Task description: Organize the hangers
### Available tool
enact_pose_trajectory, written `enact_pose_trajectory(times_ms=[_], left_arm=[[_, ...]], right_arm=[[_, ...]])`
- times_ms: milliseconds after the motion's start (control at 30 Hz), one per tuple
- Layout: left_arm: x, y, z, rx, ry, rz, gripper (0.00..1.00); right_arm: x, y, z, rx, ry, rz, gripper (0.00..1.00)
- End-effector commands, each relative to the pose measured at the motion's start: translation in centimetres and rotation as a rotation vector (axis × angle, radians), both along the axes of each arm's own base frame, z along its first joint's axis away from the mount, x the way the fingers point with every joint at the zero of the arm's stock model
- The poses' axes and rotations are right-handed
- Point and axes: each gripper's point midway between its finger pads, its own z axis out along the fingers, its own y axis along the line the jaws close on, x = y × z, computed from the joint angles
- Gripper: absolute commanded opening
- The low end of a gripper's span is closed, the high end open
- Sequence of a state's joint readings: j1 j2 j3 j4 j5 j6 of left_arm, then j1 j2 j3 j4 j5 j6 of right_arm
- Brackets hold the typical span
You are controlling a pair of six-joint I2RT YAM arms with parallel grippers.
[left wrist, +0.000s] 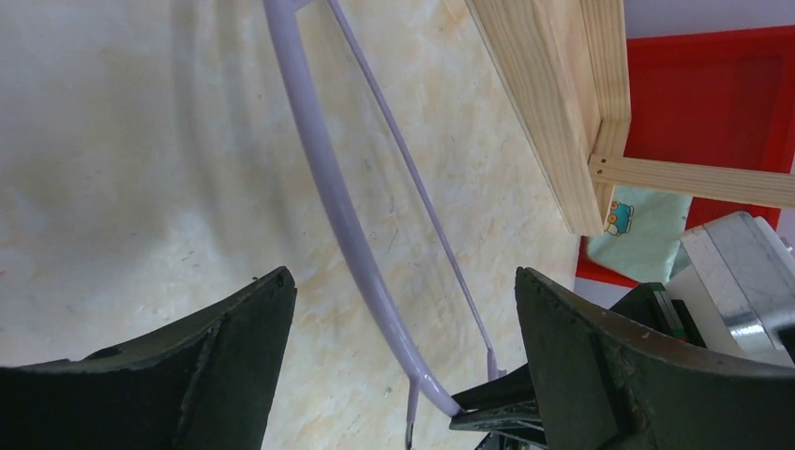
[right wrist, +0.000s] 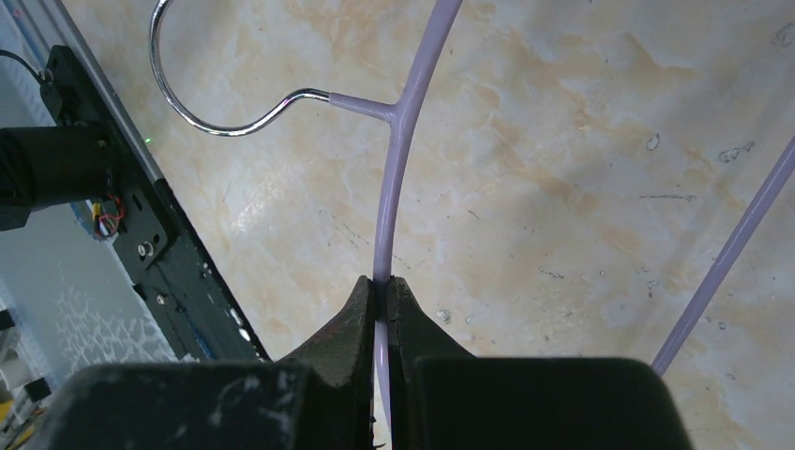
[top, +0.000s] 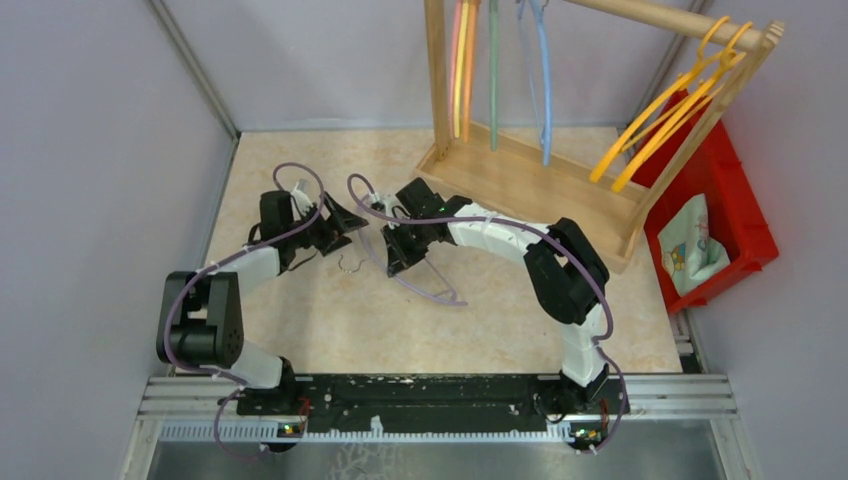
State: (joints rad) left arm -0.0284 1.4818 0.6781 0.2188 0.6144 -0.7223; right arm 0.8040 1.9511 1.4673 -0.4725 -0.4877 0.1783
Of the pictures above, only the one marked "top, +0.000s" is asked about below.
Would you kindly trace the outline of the pink hanger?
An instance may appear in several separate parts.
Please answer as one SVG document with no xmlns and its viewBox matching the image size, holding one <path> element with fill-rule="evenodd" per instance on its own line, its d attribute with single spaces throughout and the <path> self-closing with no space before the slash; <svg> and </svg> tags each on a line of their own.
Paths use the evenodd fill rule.
<svg viewBox="0 0 848 480">
<path fill-rule="evenodd" d="M 455 86 L 455 73 L 456 73 L 456 58 L 457 58 L 457 49 L 458 49 L 458 41 L 459 41 L 459 31 L 461 26 L 461 9 L 462 9 L 462 1 L 456 0 L 454 2 L 454 16 L 453 16 L 453 25 L 452 25 L 452 33 L 451 33 L 451 46 L 450 46 L 450 63 L 449 63 L 449 99 L 453 100 L 453 90 Z"/>
</svg>

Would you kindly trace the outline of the blue hanger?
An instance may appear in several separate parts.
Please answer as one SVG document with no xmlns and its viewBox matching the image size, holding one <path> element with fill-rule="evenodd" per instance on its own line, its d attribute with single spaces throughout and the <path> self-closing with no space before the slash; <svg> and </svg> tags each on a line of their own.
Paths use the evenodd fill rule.
<svg viewBox="0 0 848 480">
<path fill-rule="evenodd" d="M 548 167 L 551 162 L 553 129 L 553 92 L 550 47 L 544 15 L 547 5 L 547 1 L 518 1 L 516 13 L 524 66 L 527 72 L 530 97 L 533 106 L 534 120 L 538 133 L 539 146 L 542 151 L 542 165 L 545 167 Z M 532 16 L 533 25 L 537 35 L 542 101 L 539 101 L 539 95 L 536 91 L 536 81 L 534 77 L 535 70 L 533 63 L 530 60 L 530 42 L 525 29 L 524 20 L 526 13 L 529 13 Z"/>
</svg>

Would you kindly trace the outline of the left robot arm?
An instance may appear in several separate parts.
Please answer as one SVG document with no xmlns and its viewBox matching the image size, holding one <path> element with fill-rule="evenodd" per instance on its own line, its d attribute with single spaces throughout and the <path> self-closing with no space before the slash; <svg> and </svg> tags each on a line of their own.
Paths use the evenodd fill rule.
<svg viewBox="0 0 848 480">
<path fill-rule="evenodd" d="M 260 399 L 277 414 L 292 411 L 300 388 L 285 376 L 290 363 L 248 342 L 242 302 L 266 281 L 295 269 L 299 250 L 327 256 L 351 244 L 349 233 L 366 219 L 323 194 L 312 202 L 302 191 L 261 195 L 260 221 L 236 258 L 197 271 L 166 277 L 156 353 L 184 370 L 220 375 L 246 388 L 261 389 Z"/>
</svg>

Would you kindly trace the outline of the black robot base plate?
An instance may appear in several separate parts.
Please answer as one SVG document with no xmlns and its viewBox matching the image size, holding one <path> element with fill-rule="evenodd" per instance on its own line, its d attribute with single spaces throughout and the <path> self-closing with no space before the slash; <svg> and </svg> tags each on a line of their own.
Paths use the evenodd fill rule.
<svg viewBox="0 0 848 480">
<path fill-rule="evenodd" d="M 307 432 L 506 434 L 542 432 L 569 417 L 609 426 L 630 411 L 620 379 L 588 388 L 562 374 L 302 374 L 236 398 L 241 416 L 287 416 Z"/>
</svg>

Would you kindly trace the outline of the purple hanger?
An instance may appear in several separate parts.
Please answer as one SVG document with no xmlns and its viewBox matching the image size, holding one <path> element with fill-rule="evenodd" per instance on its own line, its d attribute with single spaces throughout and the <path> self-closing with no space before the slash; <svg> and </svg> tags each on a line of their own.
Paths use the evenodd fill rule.
<svg viewBox="0 0 848 480">
<path fill-rule="evenodd" d="M 355 274 L 366 265 L 371 265 L 377 268 L 383 277 L 430 302 L 448 307 L 466 307 L 468 305 L 468 302 L 461 298 L 456 287 L 429 260 L 425 261 L 426 271 L 429 274 L 429 279 L 436 281 L 436 284 L 431 287 L 421 281 L 407 280 L 402 274 L 389 277 L 388 260 L 378 253 L 372 235 L 368 231 L 362 230 L 356 233 L 352 248 L 355 251 L 352 256 L 343 252 L 337 259 L 337 267 L 344 274 Z"/>
</svg>

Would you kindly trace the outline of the orange hanger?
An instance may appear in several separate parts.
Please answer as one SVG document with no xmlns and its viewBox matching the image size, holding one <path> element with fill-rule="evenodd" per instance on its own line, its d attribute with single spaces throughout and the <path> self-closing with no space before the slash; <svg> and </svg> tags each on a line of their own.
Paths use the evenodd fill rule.
<svg viewBox="0 0 848 480">
<path fill-rule="evenodd" d="M 466 27 L 463 49 L 463 76 L 462 76 L 462 110 L 461 110 L 461 138 L 465 143 L 470 140 L 470 126 L 472 117 L 472 94 L 475 69 L 475 47 L 476 30 L 479 14 L 479 1 L 468 1 L 466 8 Z"/>
</svg>

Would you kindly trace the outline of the light yellow hanger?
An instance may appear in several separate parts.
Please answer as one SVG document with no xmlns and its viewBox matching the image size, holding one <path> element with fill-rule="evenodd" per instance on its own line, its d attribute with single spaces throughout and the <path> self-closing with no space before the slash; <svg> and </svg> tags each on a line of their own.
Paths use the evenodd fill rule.
<svg viewBox="0 0 848 480">
<path fill-rule="evenodd" d="M 455 73 L 455 86 L 453 90 L 453 100 L 450 100 L 450 126 L 451 126 L 451 134 L 454 138 L 459 137 L 459 129 L 460 129 L 460 105 L 459 98 L 461 92 L 461 71 L 462 71 L 462 55 L 464 54 L 464 45 L 463 42 L 465 40 L 465 29 L 467 28 L 467 16 L 468 16 L 468 2 L 462 1 L 462 9 L 461 9 L 461 26 L 459 31 L 459 41 L 458 41 L 458 49 L 457 49 L 457 58 L 456 58 L 456 73 Z"/>
</svg>

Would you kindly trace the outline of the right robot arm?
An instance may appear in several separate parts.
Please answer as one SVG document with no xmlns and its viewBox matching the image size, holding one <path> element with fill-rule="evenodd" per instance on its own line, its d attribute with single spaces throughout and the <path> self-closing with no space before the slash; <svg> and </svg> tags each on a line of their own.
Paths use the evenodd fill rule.
<svg viewBox="0 0 848 480">
<path fill-rule="evenodd" d="M 435 242 L 479 249 L 524 266 L 540 307 L 561 325 L 565 403 L 576 412 L 599 403 L 609 376 L 598 339 L 610 326 L 605 298 L 610 273 L 575 221 L 521 222 L 464 196 L 445 199 L 421 178 L 375 199 L 372 206 L 388 218 L 381 233 L 389 276 L 425 260 Z"/>
</svg>

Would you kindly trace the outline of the green hanger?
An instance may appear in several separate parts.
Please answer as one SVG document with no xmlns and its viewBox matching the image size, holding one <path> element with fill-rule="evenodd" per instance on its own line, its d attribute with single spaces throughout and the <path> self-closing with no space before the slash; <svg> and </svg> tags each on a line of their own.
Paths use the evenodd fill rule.
<svg viewBox="0 0 848 480">
<path fill-rule="evenodd" d="M 499 64 L 499 7 L 497 0 L 488 2 L 489 24 L 489 144 L 492 152 L 498 147 L 498 64 Z"/>
</svg>

